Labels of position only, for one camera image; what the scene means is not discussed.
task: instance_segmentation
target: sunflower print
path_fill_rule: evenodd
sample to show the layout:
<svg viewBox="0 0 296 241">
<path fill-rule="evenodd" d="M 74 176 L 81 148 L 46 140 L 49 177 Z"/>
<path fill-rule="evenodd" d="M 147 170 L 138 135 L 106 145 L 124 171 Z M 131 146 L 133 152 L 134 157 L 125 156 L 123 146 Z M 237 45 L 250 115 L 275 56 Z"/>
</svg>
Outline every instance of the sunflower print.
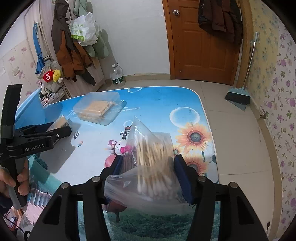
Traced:
<svg viewBox="0 0 296 241">
<path fill-rule="evenodd" d="M 207 172 L 208 163 L 203 161 L 203 157 L 199 154 L 184 156 L 184 161 L 189 167 L 193 167 L 199 176 L 204 175 Z"/>
<path fill-rule="evenodd" d="M 173 151 L 174 151 L 174 156 L 176 156 L 176 155 L 183 153 L 184 148 L 174 145 Z"/>
<path fill-rule="evenodd" d="M 211 135 L 207 131 L 207 128 L 200 124 L 187 123 L 185 128 L 178 130 L 182 135 L 176 136 L 178 147 L 184 148 L 184 153 L 188 153 L 190 150 L 206 150 L 207 143 L 211 140 Z"/>
</svg>

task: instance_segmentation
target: blue plastic container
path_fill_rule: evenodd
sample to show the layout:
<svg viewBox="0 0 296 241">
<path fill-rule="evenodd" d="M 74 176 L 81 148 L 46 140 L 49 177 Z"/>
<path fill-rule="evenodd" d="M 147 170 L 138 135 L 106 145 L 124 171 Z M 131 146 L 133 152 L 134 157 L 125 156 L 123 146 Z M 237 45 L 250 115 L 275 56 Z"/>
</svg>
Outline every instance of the blue plastic container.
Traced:
<svg viewBox="0 0 296 241">
<path fill-rule="evenodd" d="M 45 112 L 39 97 L 40 92 L 40 88 L 35 90 L 19 106 L 15 115 L 15 129 L 45 123 Z"/>
</svg>

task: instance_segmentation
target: door frame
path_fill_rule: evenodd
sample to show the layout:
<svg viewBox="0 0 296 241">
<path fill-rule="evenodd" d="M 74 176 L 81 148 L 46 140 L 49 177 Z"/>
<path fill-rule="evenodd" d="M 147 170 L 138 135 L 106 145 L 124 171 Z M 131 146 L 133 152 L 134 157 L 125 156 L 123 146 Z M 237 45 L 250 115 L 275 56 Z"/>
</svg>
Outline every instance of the door frame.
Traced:
<svg viewBox="0 0 296 241">
<path fill-rule="evenodd" d="M 163 2 L 163 11 L 165 14 L 165 25 L 167 29 L 168 36 L 168 55 L 170 59 L 170 79 L 175 79 L 175 56 L 174 56 L 174 45 L 173 45 L 173 31 L 172 24 L 170 22 L 170 10 L 168 8 L 169 0 L 162 0 Z"/>
<path fill-rule="evenodd" d="M 165 16 L 165 25 L 166 25 L 166 31 L 167 31 L 167 36 L 168 36 L 168 53 L 169 53 L 169 59 L 170 59 L 170 79 L 174 80 L 175 79 L 175 56 L 174 56 L 174 45 L 173 45 L 173 32 L 172 32 L 172 25 L 170 21 L 170 10 L 168 7 L 168 1 L 169 0 L 162 0 L 163 3 L 163 11 L 164 11 L 164 16 Z M 252 16 L 250 15 L 251 7 L 250 4 L 243 4 L 244 7 L 241 8 L 241 4 L 243 0 L 236 0 L 237 5 L 239 6 L 241 13 L 242 13 L 242 22 L 243 22 L 243 29 L 246 29 L 243 34 L 243 43 L 242 43 L 242 53 L 243 53 L 243 58 L 241 60 L 241 65 L 240 65 L 240 71 L 239 71 L 239 76 L 238 76 L 238 82 L 237 82 L 237 87 L 241 87 L 243 84 L 243 80 L 245 78 L 246 74 L 246 69 L 248 66 L 248 60 L 250 57 L 250 45 L 249 44 L 244 44 L 244 43 L 249 43 L 250 42 L 250 35 L 252 35 Z M 238 66 L 238 58 L 239 58 L 239 51 L 236 56 L 236 64 L 234 65 L 234 71 L 232 74 L 232 84 L 234 82 L 235 74 L 237 71 L 237 66 Z"/>
</svg>

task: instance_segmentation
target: plastic storage box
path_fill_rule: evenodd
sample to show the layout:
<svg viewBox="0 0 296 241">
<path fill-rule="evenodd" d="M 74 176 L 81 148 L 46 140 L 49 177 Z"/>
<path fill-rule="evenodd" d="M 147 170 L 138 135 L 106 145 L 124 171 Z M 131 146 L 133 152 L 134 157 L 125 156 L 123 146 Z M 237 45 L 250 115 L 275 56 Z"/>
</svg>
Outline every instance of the plastic storage box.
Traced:
<svg viewBox="0 0 296 241">
<path fill-rule="evenodd" d="M 79 119 L 109 125 L 122 109 L 117 92 L 91 92 L 84 96 L 73 110 Z"/>
</svg>

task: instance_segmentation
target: brown jacket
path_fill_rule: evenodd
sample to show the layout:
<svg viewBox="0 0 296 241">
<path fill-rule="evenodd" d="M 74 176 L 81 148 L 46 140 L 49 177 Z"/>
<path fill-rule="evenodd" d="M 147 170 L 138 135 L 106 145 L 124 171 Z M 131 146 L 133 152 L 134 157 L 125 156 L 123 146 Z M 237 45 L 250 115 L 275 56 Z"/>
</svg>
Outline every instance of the brown jacket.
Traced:
<svg viewBox="0 0 296 241">
<path fill-rule="evenodd" d="M 198 23 L 206 32 L 240 45 L 242 20 L 235 0 L 200 0 Z"/>
<path fill-rule="evenodd" d="M 93 77 L 85 69 L 92 65 L 90 56 L 76 39 L 71 38 L 65 18 L 68 8 L 69 5 L 64 0 L 56 0 L 54 3 L 52 41 L 57 60 L 66 79 L 73 79 L 75 82 L 76 75 L 82 75 L 86 82 L 95 85 Z"/>
</svg>

